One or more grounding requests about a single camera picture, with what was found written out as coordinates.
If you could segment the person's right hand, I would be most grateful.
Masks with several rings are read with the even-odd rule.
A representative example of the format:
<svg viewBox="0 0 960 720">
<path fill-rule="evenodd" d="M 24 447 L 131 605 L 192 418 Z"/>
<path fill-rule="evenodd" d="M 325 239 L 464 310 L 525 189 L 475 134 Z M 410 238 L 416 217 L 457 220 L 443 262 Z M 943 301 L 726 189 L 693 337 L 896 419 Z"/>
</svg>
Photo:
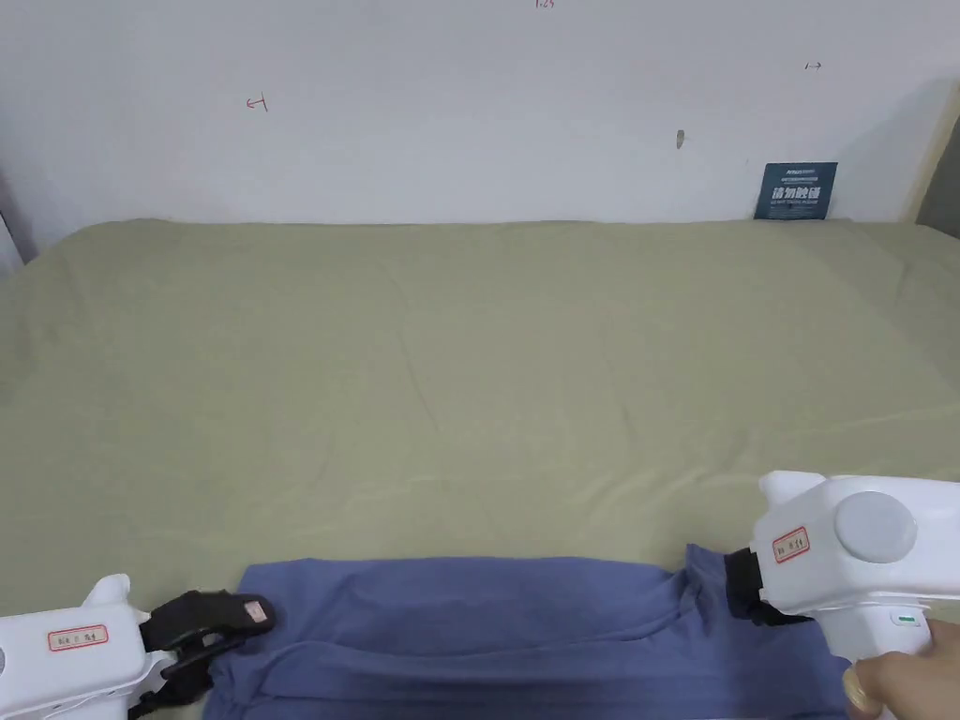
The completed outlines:
<svg viewBox="0 0 960 720">
<path fill-rule="evenodd" d="M 959 717 L 959 625 L 929 621 L 931 642 L 918 654 L 888 652 L 862 659 L 843 675 L 852 719 Z"/>
</svg>

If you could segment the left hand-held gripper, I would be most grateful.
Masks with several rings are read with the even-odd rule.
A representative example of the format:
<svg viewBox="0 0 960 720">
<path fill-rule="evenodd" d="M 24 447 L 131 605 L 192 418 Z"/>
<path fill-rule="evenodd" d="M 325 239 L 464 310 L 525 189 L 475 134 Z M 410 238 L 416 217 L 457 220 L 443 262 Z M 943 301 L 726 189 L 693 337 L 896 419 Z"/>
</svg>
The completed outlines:
<svg viewBox="0 0 960 720">
<path fill-rule="evenodd" d="M 216 658 L 275 628 L 260 595 L 194 590 L 149 615 L 129 603 L 130 588 L 114 574 L 78 607 L 1 619 L 2 718 L 142 719 L 186 707 L 212 687 Z"/>
</svg>

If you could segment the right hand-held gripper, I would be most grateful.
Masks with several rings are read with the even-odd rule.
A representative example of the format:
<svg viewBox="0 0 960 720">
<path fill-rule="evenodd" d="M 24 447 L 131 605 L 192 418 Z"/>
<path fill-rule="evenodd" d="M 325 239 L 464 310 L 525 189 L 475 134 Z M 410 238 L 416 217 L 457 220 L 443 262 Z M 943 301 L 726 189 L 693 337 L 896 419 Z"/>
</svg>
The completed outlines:
<svg viewBox="0 0 960 720">
<path fill-rule="evenodd" d="M 815 622 L 849 662 L 919 653 L 927 610 L 959 599 L 959 486 L 914 477 L 776 471 L 747 548 L 725 557 L 731 614 Z"/>
</svg>

